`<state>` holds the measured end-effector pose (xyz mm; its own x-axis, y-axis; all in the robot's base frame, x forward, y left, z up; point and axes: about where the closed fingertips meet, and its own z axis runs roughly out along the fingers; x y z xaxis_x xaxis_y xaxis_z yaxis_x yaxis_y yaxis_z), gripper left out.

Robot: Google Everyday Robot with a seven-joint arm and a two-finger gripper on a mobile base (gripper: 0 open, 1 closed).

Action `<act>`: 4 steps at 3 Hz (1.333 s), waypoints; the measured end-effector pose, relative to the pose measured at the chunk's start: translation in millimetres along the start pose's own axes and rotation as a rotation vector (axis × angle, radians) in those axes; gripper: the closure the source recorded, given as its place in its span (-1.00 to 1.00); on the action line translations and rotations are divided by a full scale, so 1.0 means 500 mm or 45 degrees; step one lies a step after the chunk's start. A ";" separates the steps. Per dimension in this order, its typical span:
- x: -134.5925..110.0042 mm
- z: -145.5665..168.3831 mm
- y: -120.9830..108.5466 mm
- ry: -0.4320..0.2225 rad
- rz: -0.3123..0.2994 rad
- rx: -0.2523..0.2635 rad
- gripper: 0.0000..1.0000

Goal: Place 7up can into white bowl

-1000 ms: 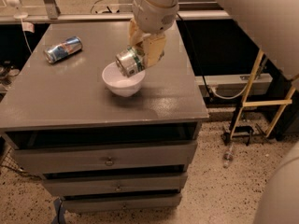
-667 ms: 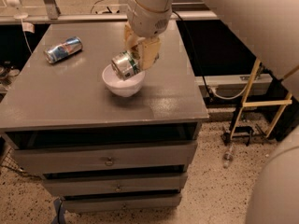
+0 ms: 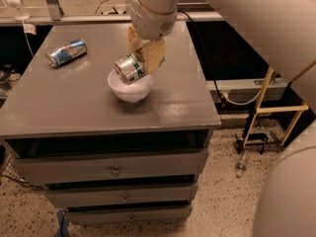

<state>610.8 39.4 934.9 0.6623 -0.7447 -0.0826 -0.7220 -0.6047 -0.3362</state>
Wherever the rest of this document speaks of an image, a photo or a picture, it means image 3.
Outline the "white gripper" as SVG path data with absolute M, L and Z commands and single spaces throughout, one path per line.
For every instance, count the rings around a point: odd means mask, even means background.
M 132 0 L 127 47 L 131 54 L 142 55 L 147 74 L 161 65 L 166 51 L 165 41 L 174 28 L 179 0 Z

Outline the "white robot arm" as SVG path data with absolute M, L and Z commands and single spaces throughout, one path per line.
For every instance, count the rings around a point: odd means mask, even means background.
M 145 40 L 172 31 L 179 0 L 132 0 Z M 316 0 L 205 0 L 285 80 L 302 74 L 296 94 L 315 108 Z M 271 168 L 252 237 L 316 237 L 316 125 L 310 123 Z

